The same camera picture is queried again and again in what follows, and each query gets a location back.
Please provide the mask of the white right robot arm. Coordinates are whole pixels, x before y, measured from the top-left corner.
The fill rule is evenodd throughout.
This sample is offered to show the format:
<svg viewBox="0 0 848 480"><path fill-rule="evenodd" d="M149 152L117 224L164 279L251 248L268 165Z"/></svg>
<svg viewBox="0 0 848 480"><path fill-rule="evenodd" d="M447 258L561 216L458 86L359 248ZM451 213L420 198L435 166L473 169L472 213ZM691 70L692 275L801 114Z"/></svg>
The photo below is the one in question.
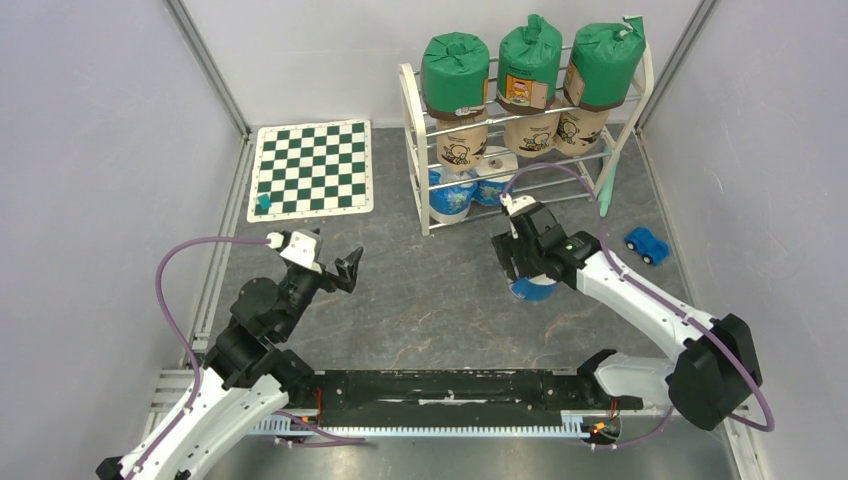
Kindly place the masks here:
<svg viewBox="0 0 848 480"><path fill-rule="evenodd" d="M668 405L692 425L712 430L754 398L764 415L761 431L775 427L761 386L761 369L747 323L717 318L660 289L627 267L605 243L585 231L566 234L549 208L529 195L501 198L507 232L492 243L514 285L566 285L613 310L646 335L663 359L602 353L577 382L580 400L602 408L615 397Z"/></svg>

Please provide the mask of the brown roll with cartoon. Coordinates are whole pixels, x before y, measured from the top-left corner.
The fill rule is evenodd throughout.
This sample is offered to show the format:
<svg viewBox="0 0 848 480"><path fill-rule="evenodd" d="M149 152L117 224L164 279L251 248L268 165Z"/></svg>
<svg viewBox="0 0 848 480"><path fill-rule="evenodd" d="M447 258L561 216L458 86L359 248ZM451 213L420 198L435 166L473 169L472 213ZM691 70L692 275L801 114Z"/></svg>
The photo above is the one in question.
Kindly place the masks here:
<svg viewBox="0 0 848 480"><path fill-rule="evenodd" d="M554 148L554 137L560 113L523 116L507 122L504 127L504 144L516 155L535 158Z"/></svg>

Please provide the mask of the brown roll with label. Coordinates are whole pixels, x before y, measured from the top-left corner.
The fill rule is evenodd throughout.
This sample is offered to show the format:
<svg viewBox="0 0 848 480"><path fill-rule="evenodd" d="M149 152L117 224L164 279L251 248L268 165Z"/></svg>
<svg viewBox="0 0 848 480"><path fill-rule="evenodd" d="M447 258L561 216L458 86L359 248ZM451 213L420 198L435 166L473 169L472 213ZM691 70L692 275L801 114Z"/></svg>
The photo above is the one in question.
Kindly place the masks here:
<svg viewBox="0 0 848 480"><path fill-rule="evenodd" d="M478 126L436 137L437 157L453 172L474 169L483 160L488 144L488 126Z"/></svg>

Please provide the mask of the blue white roll front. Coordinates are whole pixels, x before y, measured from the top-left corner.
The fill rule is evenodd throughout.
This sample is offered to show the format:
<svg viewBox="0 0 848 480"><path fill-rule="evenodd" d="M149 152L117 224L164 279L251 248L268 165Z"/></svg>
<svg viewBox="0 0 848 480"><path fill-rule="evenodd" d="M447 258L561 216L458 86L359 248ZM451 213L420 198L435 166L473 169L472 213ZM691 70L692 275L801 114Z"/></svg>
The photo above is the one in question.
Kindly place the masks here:
<svg viewBox="0 0 848 480"><path fill-rule="evenodd" d="M499 196L519 168L518 157L506 147L488 146L475 169L478 179L473 200L483 206L500 206Z"/></svg>

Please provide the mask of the green paper roll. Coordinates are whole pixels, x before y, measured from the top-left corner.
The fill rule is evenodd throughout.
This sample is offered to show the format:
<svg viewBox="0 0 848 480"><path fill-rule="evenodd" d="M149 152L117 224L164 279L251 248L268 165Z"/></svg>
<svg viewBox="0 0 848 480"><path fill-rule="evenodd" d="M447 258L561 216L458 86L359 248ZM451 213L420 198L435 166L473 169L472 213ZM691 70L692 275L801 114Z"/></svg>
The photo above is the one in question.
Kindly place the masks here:
<svg viewBox="0 0 848 480"><path fill-rule="evenodd" d="M499 46L498 103L519 115L548 110L554 103L562 47L561 32L538 14L530 14L525 26L509 32Z"/></svg>

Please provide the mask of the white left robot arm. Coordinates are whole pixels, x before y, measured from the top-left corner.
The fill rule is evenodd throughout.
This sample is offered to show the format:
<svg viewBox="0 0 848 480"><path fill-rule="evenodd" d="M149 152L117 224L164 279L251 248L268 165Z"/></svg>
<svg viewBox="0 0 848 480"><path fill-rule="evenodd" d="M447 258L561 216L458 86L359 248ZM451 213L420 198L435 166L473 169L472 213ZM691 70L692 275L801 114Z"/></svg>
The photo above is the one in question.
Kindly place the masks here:
<svg viewBox="0 0 848 480"><path fill-rule="evenodd" d="M286 266L282 280L256 278L243 285L228 326L203 356L178 337L193 381L149 436L130 452L104 459L99 479L203 479L252 428L272 413L306 405L314 394L314 370L291 350L290 337L315 294L354 291L364 253L357 247L320 263L317 229L273 231L229 243L275 251Z"/></svg>

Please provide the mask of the green brown roll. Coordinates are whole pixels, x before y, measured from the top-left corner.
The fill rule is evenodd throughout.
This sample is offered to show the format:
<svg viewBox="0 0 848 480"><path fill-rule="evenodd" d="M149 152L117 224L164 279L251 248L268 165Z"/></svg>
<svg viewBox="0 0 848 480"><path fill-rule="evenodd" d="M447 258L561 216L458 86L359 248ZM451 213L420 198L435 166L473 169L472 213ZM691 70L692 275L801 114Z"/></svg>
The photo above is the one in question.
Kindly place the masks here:
<svg viewBox="0 0 848 480"><path fill-rule="evenodd" d="M646 49L644 20L625 16L620 23L591 23L577 30L563 94L572 105L603 112L621 105Z"/></svg>

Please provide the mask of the blue white roll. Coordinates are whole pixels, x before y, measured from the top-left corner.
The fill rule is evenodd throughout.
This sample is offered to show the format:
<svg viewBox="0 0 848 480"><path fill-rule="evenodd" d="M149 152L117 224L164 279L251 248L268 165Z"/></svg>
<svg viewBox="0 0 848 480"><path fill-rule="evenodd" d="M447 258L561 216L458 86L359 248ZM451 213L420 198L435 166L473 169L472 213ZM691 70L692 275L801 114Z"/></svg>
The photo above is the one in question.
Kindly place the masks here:
<svg viewBox="0 0 848 480"><path fill-rule="evenodd" d="M488 146L475 169L478 179L473 200L483 206L500 206L499 196L519 168L518 157L506 147Z"/></svg>
<svg viewBox="0 0 848 480"><path fill-rule="evenodd" d="M512 281L509 289L518 299L540 302L549 298L557 289L557 282L545 275L521 277Z"/></svg>

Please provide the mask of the brown paper roll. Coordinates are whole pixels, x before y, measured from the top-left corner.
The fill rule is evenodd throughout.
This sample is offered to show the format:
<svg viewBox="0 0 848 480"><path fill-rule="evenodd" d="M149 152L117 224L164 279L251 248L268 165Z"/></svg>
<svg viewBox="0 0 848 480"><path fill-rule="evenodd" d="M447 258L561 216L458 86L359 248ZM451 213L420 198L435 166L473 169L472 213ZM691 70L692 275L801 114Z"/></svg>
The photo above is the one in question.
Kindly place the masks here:
<svg viewBox="0 0 848 480"><path fill-rule="evenodd" d="M561 112L554 137L555 148L569 157L586 153L599 140L609 114L609 111L583 109Z"/></svg>

